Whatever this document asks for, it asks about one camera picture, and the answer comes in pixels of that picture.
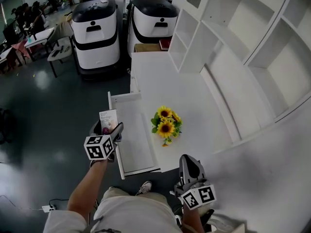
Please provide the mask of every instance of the cable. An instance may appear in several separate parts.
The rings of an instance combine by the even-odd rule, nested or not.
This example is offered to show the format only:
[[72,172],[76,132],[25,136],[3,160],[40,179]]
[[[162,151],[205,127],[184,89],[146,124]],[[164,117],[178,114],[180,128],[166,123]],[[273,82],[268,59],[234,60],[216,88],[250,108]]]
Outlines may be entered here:
[[52,200],[49,201],[49,206],[51,206],[51,202],[54,201],[54,200],[57,200],[57,201],[68,201],[68,200],[52,199]]
[[[7,200],[9,200],[5,195],[0,195],[0,198],[1,197],[5,197]],[[17,207],[16,205],[13,204],[12,201],[9,200],[9,202],[15,207],[15,208],[18,208],[20,210],[32,210],[32,211],[43,211],[43,209],[31,209],[31,208],[21,208],[21,207]]]

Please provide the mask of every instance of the white shirt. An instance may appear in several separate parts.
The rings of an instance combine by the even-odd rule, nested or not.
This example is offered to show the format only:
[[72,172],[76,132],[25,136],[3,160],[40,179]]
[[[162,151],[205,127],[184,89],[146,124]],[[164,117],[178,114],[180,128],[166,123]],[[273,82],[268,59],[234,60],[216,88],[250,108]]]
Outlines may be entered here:
[[[92,229],[113,229],[122,233],[181,233],[171,209],[155,200],[121,196],[101,202],[94,219],[103,219]],[[43,233],[78,233],[87,227],[76,212],[51,211]]]

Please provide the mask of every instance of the red book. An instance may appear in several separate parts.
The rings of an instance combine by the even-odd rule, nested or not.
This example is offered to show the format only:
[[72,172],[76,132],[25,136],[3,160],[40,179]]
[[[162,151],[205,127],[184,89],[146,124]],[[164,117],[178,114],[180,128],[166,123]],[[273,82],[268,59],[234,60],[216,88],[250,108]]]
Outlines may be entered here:
[[161,49],[163,51],[168,51],[169,48],[170,48],[170,44],[171,44],[171,39],[161,39],[160,40],[160,46],[161,46]]

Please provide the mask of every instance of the floor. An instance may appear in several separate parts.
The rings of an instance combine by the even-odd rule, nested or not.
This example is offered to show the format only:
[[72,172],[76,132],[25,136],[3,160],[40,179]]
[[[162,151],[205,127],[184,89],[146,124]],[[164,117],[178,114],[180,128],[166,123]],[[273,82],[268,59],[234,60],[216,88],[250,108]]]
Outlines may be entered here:
[[[130,76],[106,82],[86,82],[76,73],[72,56],[55,63],[56,79],[46,58],[0,75],[0,107],[9,109],[16,123],[14,140],[0,145],[0,195],[17,207],[40,209],[51,199],[68,199],[89,168],[83,143],[100,111],[108,110],[107,92],[128,93]],[[135,194],[146,180],[167,196],[178,171],[149,173],[121,180],[118,163],[109,164],[100,197],[110,186]],[[56,201],[58,209],[67,202]],[[0,198],[0,232],[42,232],[48,214],[15,208]]]

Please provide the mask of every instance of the open drawer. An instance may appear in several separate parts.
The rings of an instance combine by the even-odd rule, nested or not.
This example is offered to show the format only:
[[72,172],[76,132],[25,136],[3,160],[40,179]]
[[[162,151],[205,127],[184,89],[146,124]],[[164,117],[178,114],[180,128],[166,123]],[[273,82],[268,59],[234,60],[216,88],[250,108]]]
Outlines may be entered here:
[[118,123],[124,123],[122,141],[116,148],[121,178],[159,170],[140,93],[111,96],[108,92],[108,101],[110,110],[117,109]]

